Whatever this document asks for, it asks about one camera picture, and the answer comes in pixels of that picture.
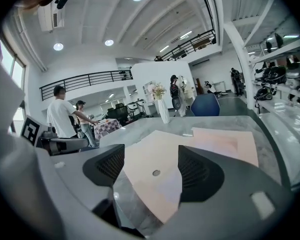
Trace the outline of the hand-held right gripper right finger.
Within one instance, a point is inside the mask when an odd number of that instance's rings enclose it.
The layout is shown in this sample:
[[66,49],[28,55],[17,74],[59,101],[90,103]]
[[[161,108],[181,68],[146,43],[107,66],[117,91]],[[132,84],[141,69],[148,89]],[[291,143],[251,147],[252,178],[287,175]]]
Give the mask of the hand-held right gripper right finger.
[[294,194],[257,166],[178,147],[177,212],[153,240],[261,240],[286,215]]

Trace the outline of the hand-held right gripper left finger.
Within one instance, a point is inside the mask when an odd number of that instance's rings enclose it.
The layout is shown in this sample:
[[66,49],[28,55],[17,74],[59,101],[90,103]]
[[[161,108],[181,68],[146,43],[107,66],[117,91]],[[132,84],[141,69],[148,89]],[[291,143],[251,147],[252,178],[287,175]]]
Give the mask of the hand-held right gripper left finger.
[[113,186],[125,164],[125,145],[113,144],[51,157],[70,193],[92,214],[117,229],[139,237],[136,228],[123,226]]

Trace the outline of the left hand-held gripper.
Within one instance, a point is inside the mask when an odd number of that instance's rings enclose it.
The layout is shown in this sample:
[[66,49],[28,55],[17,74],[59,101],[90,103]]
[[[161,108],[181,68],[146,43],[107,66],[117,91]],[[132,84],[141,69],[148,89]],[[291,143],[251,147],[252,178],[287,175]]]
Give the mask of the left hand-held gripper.
[[40,123],[27,115],[20,133],[35,148],[45,149],[50,156],[53,153],[71,153],[88,146],[84,138],[57,138],[56,129]]

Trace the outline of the pink box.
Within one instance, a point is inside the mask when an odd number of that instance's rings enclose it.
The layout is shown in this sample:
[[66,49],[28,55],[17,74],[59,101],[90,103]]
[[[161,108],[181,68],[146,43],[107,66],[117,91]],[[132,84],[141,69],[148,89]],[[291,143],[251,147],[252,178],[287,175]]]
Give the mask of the pink box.
[[182,176],[178,169],[180,145],[259,165],[252,132],[197,127],[192,131],[190,136],[155,130],[125,148],[123,171],[138,197],[162,223],[178,210],[182,192]]

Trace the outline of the table with pink checkered cloth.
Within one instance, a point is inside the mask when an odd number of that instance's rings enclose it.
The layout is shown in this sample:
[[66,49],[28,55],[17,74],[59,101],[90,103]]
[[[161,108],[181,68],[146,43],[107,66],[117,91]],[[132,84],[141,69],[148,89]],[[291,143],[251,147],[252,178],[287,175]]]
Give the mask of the table with pink checkered cloth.
[[120,129],[121,127],[122,126],[117,119],[103,119],[93,127],[94,137],[96,140],[100,140],[102,137]]

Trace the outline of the white treadmill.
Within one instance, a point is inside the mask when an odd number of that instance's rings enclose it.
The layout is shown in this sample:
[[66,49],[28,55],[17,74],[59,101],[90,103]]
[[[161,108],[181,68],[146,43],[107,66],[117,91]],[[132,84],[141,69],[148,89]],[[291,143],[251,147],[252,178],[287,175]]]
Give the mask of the white treadmill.
[[128,108],[129,114],[132,115],[133,118],[139,113],[138,105],[135,102],[130,102],[126,106]]
[[137,104],[137,107],[139,109],[139,112],[140,112],[141,116],[143,118],[145,118],[147,116],[147,113],[146,113],[146,110],[145,110],[145,106],[144,106],[145,101],[143,99],[137,98],[137,100],[136,100],[135,103]]

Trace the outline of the grey marble table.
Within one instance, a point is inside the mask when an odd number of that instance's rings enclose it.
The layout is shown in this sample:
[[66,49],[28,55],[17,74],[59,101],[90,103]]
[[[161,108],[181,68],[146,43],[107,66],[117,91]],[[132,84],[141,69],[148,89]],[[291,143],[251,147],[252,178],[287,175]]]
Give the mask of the grey marble table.
[[[158,117],[144,118],[124,126],[100,140],[101,147],[113,144],[133,145],[153,131],[167,132],[183,137],[192,135],[192,128],[206,128],[213,130],[230,130],[252,132],[256,144],[257,157],[260,168],[280,185],[287,187],[287,181],[281,177],[282,165],[278,164],[276,145],[269,140],[270,134],[262,122],[255,122],[246,115],[240,116],[211,116],[211,117],[173,117],[168,124],[164,124]],[[142,235],[150,236],[157,231],[162,223],[146,207],[136,194],[126,174],[121,172],[113,186],[116,202],[125,215],[123,222],[136,228]]]

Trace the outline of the white arched bookshelf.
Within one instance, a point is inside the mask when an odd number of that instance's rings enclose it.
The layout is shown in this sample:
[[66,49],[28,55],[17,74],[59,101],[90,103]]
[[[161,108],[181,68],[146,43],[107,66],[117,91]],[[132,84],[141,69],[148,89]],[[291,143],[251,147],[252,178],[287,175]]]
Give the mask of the white arched bookshelf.
[[154,94],[152,92],[154,87],[155,83],[153,81],[150,81],[143,86],[143,91],[147,103],[152,103],[155,101]]

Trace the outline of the white ribbed vase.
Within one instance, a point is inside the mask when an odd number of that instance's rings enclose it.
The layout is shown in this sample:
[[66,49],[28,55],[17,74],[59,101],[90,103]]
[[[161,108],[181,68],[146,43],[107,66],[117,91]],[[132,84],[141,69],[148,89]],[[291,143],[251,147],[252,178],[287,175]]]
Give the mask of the white ribbed vase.
[[157,103],[158,103],[159,114],[163,123],[168,124],[170,122],[170,115],[165,101],[163,99],[158,99]]

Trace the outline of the pink flower bouquet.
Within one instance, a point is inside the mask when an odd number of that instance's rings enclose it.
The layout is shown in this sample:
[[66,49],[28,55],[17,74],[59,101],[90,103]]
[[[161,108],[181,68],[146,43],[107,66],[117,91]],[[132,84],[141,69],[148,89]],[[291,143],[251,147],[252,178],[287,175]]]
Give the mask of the pink flower bouquet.
[[166,88],[161,83],[156,83],[154,88],[152,89],[154,100],[163,99],[163,96],[166,92]]

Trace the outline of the blue chair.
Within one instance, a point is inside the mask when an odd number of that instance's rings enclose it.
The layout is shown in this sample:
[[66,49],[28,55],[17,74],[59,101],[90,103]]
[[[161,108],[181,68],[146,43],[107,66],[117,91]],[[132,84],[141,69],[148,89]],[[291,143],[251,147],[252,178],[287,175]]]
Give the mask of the blue chair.
[[194,99],[190,110],[196,117],[219,116],[220,104],[213,93],[200,94]]

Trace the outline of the white air conditioner unit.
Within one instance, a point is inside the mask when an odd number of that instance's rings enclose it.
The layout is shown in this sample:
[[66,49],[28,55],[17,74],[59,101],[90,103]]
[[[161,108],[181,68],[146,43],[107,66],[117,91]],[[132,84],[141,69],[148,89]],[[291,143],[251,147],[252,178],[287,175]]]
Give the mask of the white air conditioner unit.
[[40,6],[37,9],[40,28],[43,32],[51,32],[54,29],[65,26],[65,8],[57,9],[55,3]]

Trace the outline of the group of black helmets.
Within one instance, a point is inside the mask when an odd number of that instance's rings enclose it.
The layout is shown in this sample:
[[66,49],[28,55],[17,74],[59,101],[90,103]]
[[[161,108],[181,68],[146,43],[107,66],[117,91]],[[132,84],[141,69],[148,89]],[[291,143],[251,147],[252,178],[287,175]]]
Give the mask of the group of black helmets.
[[262,68],[254,70],[254,82],[300,99],[300,52],[278,59],[277,65],[262,62]]

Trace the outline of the white storage shelf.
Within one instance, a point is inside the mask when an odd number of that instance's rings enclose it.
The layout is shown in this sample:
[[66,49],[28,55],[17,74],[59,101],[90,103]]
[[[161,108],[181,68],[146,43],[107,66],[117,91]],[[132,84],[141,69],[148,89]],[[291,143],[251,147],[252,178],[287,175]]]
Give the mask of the white storage shelf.
[[243,51],[245,52],[245,61],[247,63],[246,66],[242,66],[243,76],[245,79],[246,85],[246,104],[247,104],[247,113],[252,116],[258,116],[258,109],[255,108],[255,100],[253,98],[254,95],[254,66],[256,64],[261,64],[263,62],[275,62],[277,65],[277,60],[281,60],[285,57],[288,57],[293,54],[297,54],[300,52],[300,38],[297,40],[283,46],[282,48],[278,48],[272,53],[266,54],[264,56],[251,59],[247,54],[247,49],[244,48]]

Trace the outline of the black mezzanine railing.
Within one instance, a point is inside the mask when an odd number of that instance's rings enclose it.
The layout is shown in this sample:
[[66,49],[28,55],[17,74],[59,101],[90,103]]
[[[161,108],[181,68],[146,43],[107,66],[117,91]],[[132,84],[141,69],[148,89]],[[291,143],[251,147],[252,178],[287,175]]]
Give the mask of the black mezzanine railing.
[[212,31],[213,34],[215,35],[216,34],[215,23],[214,23],[213,12],[211,10],[209,0],[200,0],[200,8],[203,13],[206,30]]

